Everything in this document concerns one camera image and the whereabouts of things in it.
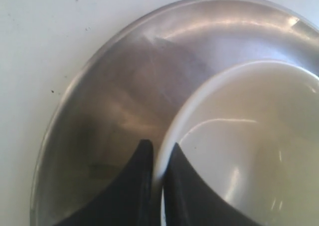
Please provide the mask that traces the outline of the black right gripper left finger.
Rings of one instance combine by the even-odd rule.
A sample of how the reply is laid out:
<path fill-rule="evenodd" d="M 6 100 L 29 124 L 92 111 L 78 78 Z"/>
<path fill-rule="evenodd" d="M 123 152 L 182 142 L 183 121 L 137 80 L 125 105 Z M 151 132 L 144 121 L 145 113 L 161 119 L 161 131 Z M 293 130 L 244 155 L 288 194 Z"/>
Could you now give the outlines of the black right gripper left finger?
<path fill-rule="evenodd" d="M 58 226 L 149 226 L 154 151 L 140 140 L 118 176 L 92 201 Z"/>

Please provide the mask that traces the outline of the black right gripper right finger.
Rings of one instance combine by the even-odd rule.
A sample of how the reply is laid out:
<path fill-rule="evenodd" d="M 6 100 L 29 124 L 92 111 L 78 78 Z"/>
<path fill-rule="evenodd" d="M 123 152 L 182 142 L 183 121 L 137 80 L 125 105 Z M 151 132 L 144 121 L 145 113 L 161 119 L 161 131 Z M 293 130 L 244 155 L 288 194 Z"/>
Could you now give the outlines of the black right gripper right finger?
<path fill-rule="evenodd" d="M 164 175 L 163 198 L 167 226 L 257 226 L 226 203 L 192 167 L 175 144 Z"/>

